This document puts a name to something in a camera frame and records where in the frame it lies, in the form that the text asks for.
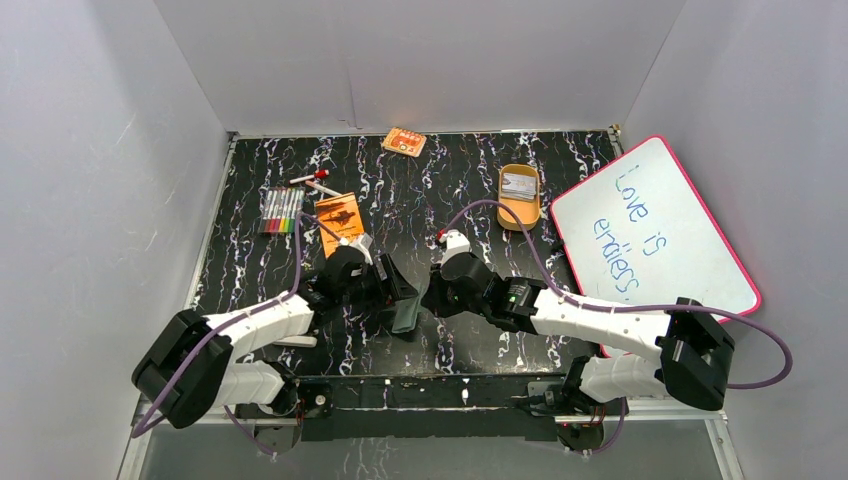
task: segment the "colored marker set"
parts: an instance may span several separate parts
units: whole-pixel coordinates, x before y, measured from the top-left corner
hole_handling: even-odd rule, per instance
[[[303,208],[302,188],[271,188],[262,209],[262,233],[294,233],[294,222]]]

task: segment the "orange card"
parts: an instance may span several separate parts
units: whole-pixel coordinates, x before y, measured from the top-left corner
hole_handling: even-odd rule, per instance
[[[421,155],[421,150],[424,149],[424,142],[426,141],[427,137],[420,133],[395,127],[389,131],[389,134],[386,135],[386,139],[383,140],[383,148],[393,152],[402,153],[404,155],[417,157],[418,155]]]
[[[356,237],[365,233],[362,217],[359,216],[359,205],[353,193],[341,197],[325,198],[315,203],[315,215],[318,220],[336,232],[340,237],[352,242]],[[329,233],[321,230],[321,243],[324,244],[324,257],[329,257],[336,251],[339,242]]]

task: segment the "whiteboard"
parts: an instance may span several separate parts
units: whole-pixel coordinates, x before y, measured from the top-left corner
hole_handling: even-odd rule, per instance
[[[664,138],[560,195],[551,214],[583,295],[746,314],[761,296]]]

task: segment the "pink whiteboard frame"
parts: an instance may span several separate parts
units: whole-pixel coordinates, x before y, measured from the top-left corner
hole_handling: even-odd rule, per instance
[[[686,170],[683,168],[683,165],[680,164],[680,160],[678,160],[677,155],[675,155],[675,153],[674,153],[674,150],[671,149],[671,145],[669,145],[668,141],[666,141],[666,139],[664,137],[662,137],[661,135],[654,135],[654,136],[646,138],[641,143],[639,143],[639,145],[636,145],[635,147],[631,148],[630,150],[625,152],[620,157],[616,158],[612,162],[601,167],[597,172],[593,173],[588,178],[586,178],[586,180],[583,180],[582,182],[578,183],[577,185],[569,188],[568,190],[565,191],[565,193],[563,193],[562,195],[555,198],[551,202],[551,206],[548,208],[548,210],[551,212],[551,218],[554,219],[554,225],[556,225],[557,234],[559,235],[560,238],[562,238],[562,230],[560,230],[559,223],[557,222],[556,216],[554,216],[554,214],[553,214],[553,205],[554,205],[554,203],[557,202],[557,200],[568,195],[570,192],[573,192],[574,190],[580,188],[582,185],[585,185],[586,183],[588,183],[587,181],[591,180],[592,176],[594,176],[596,173],[598,173],[598,172],[602,171],[603,169],[609,167],[613,163],[617,162],[619,159],[624,158],[625,156],[627,156],[628,153],[639,148],[640,146],[642,146],[642,144],[644,144],[648,140],[652,140],[654,138],[661,140],[663,142],[663,145],[665,145],[665,148],[668,150],[668,153],[671,154],[671,158],[674,159],[674,163],[677,165],[677,168],[680,170],[680,173],[683,174],[683,178],[686,179],[686,183],[689,184],[689,188],[692,190],[692,193],[695,194],[695,198],[698,199],[698,203],[701,204],[701,208],[704,209],[704,213],[707,214],[707,218],[709,218],[710,222],[712,222],[713,227],[715,227],[716,232],[718,233],[719,237],[721,237],[721,241],[724,242],[724,245],[727,247],[727,251],[730,252],[730,255],[733,257],[733,260],[736,262],[736,265],[739,266],[739,270],[742,272],[742,275],[745,277],[745,280],[748,282],[748,285],[751,286],[751,290],[754,292],[754,296],[757,298],[757,301],[756,301],[756,303],[754,303],[753,307],[751,307],[748,310],[745,310],[743,312],[736,312],[736,313],[739,313],[739,315],[747,315],[751,312],[756,311],[757,309],[760,308],[760,305],[763,302],[763,297],[760,294],[760,290],[754,284],[754,281],[751,280],[751,275],[748,273],[748,270],[745,269],[745,266],[742,265],[742,262],[739,260],[739,256],[736,255],[736,251],[733,250],[733,247],[730,246],[730,242],[727,241],[727,237],[724,235],[724,232],[721,231],[721,227],[718,226],[718,223],[715,221],[715,217],[713,217],[712,212],[710,212],[710,209],[707,208],[707,204],[704,203],[704,199],[701,198],[701,195],[698,193],[698,190],[695,188],[695,185],[692,183],[692,179],[689,178],[689,175],[686,173]],[[568,246],[567,245],[564,247],[564,250],[565,250],[565,257],[566,257],[566,259],[568,259],[568,264],[571,267],[571,271],[574,272],[574,279],[577,281],[577,288],[580,290],[580,294],[582,295],[583,294],[583,285],[580,283],[580,276],[577,274],[577,270],[574,269],[574,264],[571,262],[571,255],[568,253]],[[726,321],[728,321],[727,318],[722,318],[721,320],[719,320],[719,322],[721,322],[721,323],[724,323]],[[601,352],[605,356],[608,356],[603,345],[601,345]]]

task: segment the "orange booklet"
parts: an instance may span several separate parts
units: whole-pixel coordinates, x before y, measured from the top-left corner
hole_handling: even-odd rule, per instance
[[[359,216],[359,205],[353,193],[341,197],[331,197],[315,203],[315,215],[330,230],[339,234],[340,237],[352,242],[356,237],[365,233],[362,226],[362,217]],[[339,242],[329,233],[321,230],[321,243],[324,244],[324,256],[329,257],[336,251]]]

